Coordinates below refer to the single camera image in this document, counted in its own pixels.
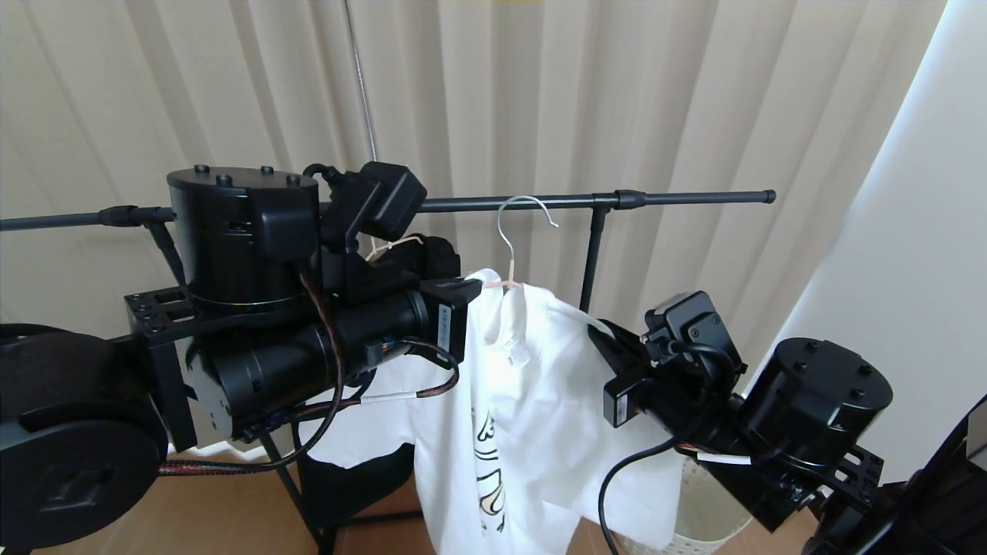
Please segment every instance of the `hanger hook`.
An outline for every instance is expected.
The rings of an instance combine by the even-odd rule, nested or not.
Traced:
[[[516,200],[532,200],[536,202],[539,206],[542,207],[542,211],[545,212],[545,218],[549,220],[549,223],[552,224],[552,227],[559,227],[559,224],[552,219],[552,214],[549,213],[548,207],[545,206],[545,203],[541,202],[537,198],[534,198],[530,195],[519,195],[517,197],[511,197],[505,200],[503,204],[500,205],[500,208],[496,210],[496,230],[497,232],[500,233],[500,238],[503,239],[503,242],[507,243],[507,248],[510,249],[511,261],[514,260],[514,245],[510,242],[510,239],[507,239],[507,236],[503,234],[503,227],[500,224],[500,217],[503,215],[503,210],[507,208],[507,205],[511,204],[512,202],[515,202]]]

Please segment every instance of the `black garment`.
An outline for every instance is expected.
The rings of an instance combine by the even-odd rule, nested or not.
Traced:
[[[461,274],[460,258],[452,244],[441,237],[416,236],[424,244],[408,241],[395,245],[378,259],[379,263],[395,263],[422,280],[457,278]],[[375,373],[375,369],[364,372],[349,386],[365,391]],[[358,411],[359,406],[349,410]],[[297,446],[297,427],[292,428],[292,433]],[[412,475],[414,461],[415,447],[410,443],[352,468],[301,456],[297,465],[305,511],[319,527],[339,526],[404,485]]]

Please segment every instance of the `beige curtain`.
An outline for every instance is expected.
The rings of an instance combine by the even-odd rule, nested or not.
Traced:
[[[356,169],[374,154],[432,197],[775,189],[772,205],[612,213],[591,309],[639,330],[649,306],[700,287],[756,361],[943,6],[5,1],[0,209],[168,205],[165,174],[193,163]],[[534,213],[509,213],[506,229],[520,277],[575,304],[589,214],[554,216],[559,230]],[[506,269],[490,214],[415,227],[453,241],[467,271]],[[124,333],[120,298],[172,282],[145,235],[4,233],[0,315]]]

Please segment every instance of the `wooden floor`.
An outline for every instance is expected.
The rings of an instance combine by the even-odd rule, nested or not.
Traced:
[[[409,482],[365,515],[418,508]],[[798,555],[815,521],[796,515],[774,535],[756,523],[733,538],[719,555]],[[298,513],[273,473],[233,477],[183,477],[158,480],[143,500],[103,530],[38,555],[277,554],[315,555],[316,549]],[[341,530],[337,555],[401,553],[431,555],[420,519],[367,524]],[[607,555],[599,527],[584,521],[569,555]]]

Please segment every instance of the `laundry basket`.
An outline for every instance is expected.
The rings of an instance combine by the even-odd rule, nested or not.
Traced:
[[[651,549],[618,535],[630,555],[707,555],[750,522],[750,513],[709,472],[686,459],[682,468],[675,536],[667,547]]]

